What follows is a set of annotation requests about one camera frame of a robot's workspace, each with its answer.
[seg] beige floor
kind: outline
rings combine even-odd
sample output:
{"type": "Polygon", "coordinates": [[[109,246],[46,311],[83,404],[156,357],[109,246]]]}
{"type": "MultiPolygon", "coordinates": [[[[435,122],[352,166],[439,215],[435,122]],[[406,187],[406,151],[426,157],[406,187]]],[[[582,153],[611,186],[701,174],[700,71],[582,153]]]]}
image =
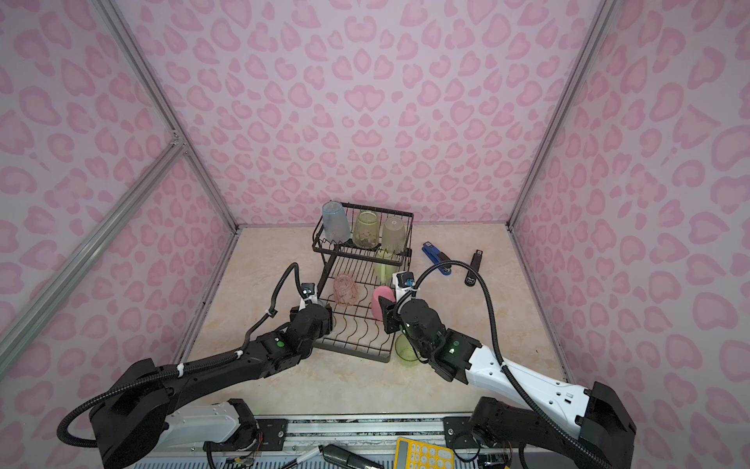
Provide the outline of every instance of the beige floor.
{"type": "MultiPolygon", "coordinates": [[[[269,305],[273,287],[291,262],[300,265],[301,280],[317,282],[323,262],[311,248],[309,227],[246,228],[205,319],[191,359],[240,345],[245,330],[269,305]]],[[[502,354],[533,370],[560,378],[557,359],[533,304],[505,226],[443,224],[414,226],[411,270],[419,275],[431,263],[421,246],[430,241],[448,256],[469,262],[484,251],[480,273],[495,307],[502,354]]],[[[464,285],[465,271],[450,276],[433,272],[419,297],[443,323],[490,344],[482,289],[464,285]]],[[[292,281],[284,285],[277,309],[259,332],[288,319],[285,311],[299,303],[292,281]]],[[[309,413],[470,412],[479,397],[492,392],[454,381],[445,382],[428,365],[404,365],[395,355],[389,363],[316,349],[295,368],[265,380],[246,381],[200,399],[210,404],[243,398],[257,415],[309,413]]]]}

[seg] clear pink glass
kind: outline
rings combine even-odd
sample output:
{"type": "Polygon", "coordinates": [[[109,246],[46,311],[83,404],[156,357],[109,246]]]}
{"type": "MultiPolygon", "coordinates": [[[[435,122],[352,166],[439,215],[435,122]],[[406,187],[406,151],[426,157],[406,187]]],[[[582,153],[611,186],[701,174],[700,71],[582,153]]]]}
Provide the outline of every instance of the clear pink glass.
{"type": "Polygon", "coordinates": [[[341,274],[333,280],[333,294],[336,303],[340,305],[356,305],[359,303],[357,284],[347,274],[341,274]]]}

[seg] aluminum frame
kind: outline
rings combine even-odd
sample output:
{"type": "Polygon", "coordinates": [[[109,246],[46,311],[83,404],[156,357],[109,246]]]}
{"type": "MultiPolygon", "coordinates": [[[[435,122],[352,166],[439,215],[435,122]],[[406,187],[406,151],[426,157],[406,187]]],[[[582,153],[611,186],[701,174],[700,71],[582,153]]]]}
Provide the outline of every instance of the aluminum frame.
{"type": "Polygon", "coordinates": [[[176,138],[157,160],[144,171],[105,219],[85,238],[57,271],[44,290],[24,307],[18,320],[0,340],[0,380],[26,348],[36,339],[65,298],[83,280],[90,268],[114,241],[179,157],[185,156],[184,144],[176,138]]]}
{"type": "Polygon", "coordinates": [[[193,349],[193,345],[198,338],[198,333],[203,327],[203,322],[206,320],[206,315],[208,315],[211,304],[216,297],[216,292],[219,289],[219,284],[221,283],[221,279],[224,277],[224,273],[227,270],[227,266],[229,265],[230,259],[232,258],[232,253],[234,252],[235,246],[237,246],[237,241],[239,241],[239,237],[241,234],[242,229],[237,230],[235,233],[229,234],[229,238],[226,241],[226,245],[224,246],[224,249],[221,253],[219,263],[216,265],[216,269],[214,269],[211,277],[208,280],[208,286],[203,293],[203,297],[201,298],[200,302],[198,302],[198,306],[196,307],[193,319],[190,320],[190,323],[187,325],[187,329],[182,335],[182,340],[180,341],[180,345],[175,351],[175,355],[172,358],[172,363],[184,362],[190,356],[190,351],[193,349]]]}
{"type": "MultiPolygon", "coordinates": [[[[370,459],[381,460],[386,469],[393,468],[396,440],[399,437],[445,446],[443,417],[468,417],[471,413],[378,413],[378,414],[311,414],[311,415],[256,415],[257,419],[287,419],[286,436],[281,451],[262,451],[255,461],[256,469],[278,469],[292,457],[312,446],[333,443],[344,446],[370,459]]],[[[459,449],[465,457],[475,449],[459,449]]],[[[483,454],[502,452],[503,449],[482,448],[483,454]]],[[[247,451],[217,452],[214,462],[227,456],[247,455],[247,451]]],[[[528,446],[526,459],[532,467],[575,469],[565,456],[547,449],[528,446]]],[[[195,443],[154,450],[138,461],[135,468],[167,469],[175,467],[207,467],[206,454],[195,443]]],[[[456,469],[476,469],[477,463],[462,463],[456,459],[456,469]]],[[[333,469],[320,457],[301,464],[301,469],[333,469]]]]}
{"type": "Polygon", "coordinates": [[[622,0],[601,0],[601,3],[599,3],[591,22],[591,26],[589,27],[589,31],[583,40],[583,46],[575,59],[570,77],[563,89],[562,97],[555,107],[550,124],[544,131],[544,136],[542,137],[541,144],[534,156],[532,166],[521,186],[518,200],[516,200],[516,203],[513,205],[513,210],[511,210],[510,219],[508,220],[508,223],[505,224],[508,229],[508,236],[510,236],[511,244],[513,244],[513,249],[516,252],[516,257],[518,258],[521,270],[523,271],[523,276],[526,279],[526,284],[529,286],[532,298],[534,298],[534,303],[536,304],[537,312],[541,318],[541,323],[544,326],[547,337],[557,355],[560,371],[562,372],[563,378],[573,384],[575,384],[575,378],[569,371],[570,365],[568,364],[565,352],[563,351],[563,346],[560,343],[560,338],[557,336],[557,332],[555,332],[552,320],[545,312],[542,291],[539,289],[539,286],[532,275],[531,265],[521,249],[521,244],[518,241],[514,228],[521,218],[521,215],[524,213],[526,204],[530,201],[532,189],[536,184],[536,180],[539,178],[542,166],[549,158],[551,150],[554,147],[554,141],[560,134],[570,109],[575,104],[576,95],[583,86],[586,76],[591,69],[591,65],[595,61],[599,50],[602,48],[607,32],[614,24],[614,18],[617,17],[617,13],[621,8],[622,3],[622,0]]]}
{"type": "Polygon", "coordinates": [[[544,131],[541,145],[539,145],[536,155],[534,156],[531,169],[529,169],[529,173],[526,175],[523,185],[521,186],[518,199],[513,205],[513,210],[511,211],[511,216],[508,220],[508,226],[513,227],[521,216],[523,207],[526,205],[529,194],[539,176],[539,171],[542,169],[543,163],[549,156],[550,151],[554,146],[554,141],[560,133],[560,129],[563,128],[568,112],[575,102],[575,97],[581,89],[581,86],[584,84],[586,75],[591,68],[591,64],[594,62],[596,54],[599,53],[599,49],[602,47],[607,32],[612,26],[612,19],[616,16],[622,3],[622,0],[601,0],[601,3],[599,3],[591,22],[591,26],[589,27],[589,31],[583,40],[583,46],[580,51],[578,51],[570,77],[568,78],[567,83],[565,83],[562,96],[560,100],[557,101],[557,106],[552,114],[550,124],[544,131]]]}
{"type": "Polygon", "coordinates": [[[221,192],[219,192],[219,189],[206,169],[206,166],[198,156],[199,153],[190,139],[190,135],[185,131],[185,128],[182,126],[182,123],[177,116],[177,112],[167,98],[167,94],[161,88],[161,85],[159,85],[156,74],[143,55],[143,51],[138,45],[130,26],[122,16],[122,12],[117,7],[114,0],[91,0],[91,3],[106,23],[109,31],[112,33],[112,37],[117,42],[123,55],[128,63],[130,63],[130,66],[133,68],[133,71],[138,76],[140,82],[143,84],[145,91],[154,102],[159,115],[166,123],[166,126],[172,131],[172,135],[184,140],[186,143],[187,161],[198,176],[198,180],[208,194],[208,198],[211,199],[216,210],[221,214],[221,217],[229,228],[232,231],[237,231],[237,220],[234,218],[234,215],[227,205],[227,202],[224,200],[224,197],[221,195],[221,192]]]}

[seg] pink wall panel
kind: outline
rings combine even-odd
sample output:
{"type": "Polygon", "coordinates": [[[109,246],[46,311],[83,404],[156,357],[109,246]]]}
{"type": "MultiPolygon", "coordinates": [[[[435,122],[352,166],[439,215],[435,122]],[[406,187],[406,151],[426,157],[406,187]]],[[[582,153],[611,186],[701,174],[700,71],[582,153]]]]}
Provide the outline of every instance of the pink wall panel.
{"type": "Polygon", "coordinates": [[[0,6],[0,337],[165,147],[86,0],[0,6]]]}
{"type": "Polygon", "coordinates": [[[625,3],[520,225],[634,467],[750,465],[750,4],[625,3]]]}
{"type": "MultiPolygon", "coordinates": [[[[131,363],[170,362],[227,237],[178,161],[0,383],[0,466],[101,465],[96,449],[57,440],[60,419],[131,363]]],[[[92,437],[88,418],[72,432],[92,437]]]]}
{"type": "Polygon", "coordinates": [[[507,219],[598,0],[119,2],[241,222],[507,219]]]}

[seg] calculator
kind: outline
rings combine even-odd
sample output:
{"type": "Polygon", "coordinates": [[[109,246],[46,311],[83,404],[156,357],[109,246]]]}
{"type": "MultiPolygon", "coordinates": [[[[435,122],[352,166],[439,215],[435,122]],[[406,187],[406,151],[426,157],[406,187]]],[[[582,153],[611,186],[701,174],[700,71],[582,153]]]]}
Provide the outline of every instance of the calculator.
{"type": "Polygon", "coordinates": [[[454,469],[453,452],[442,446],[399,438],[394,469],[454,469]]]}

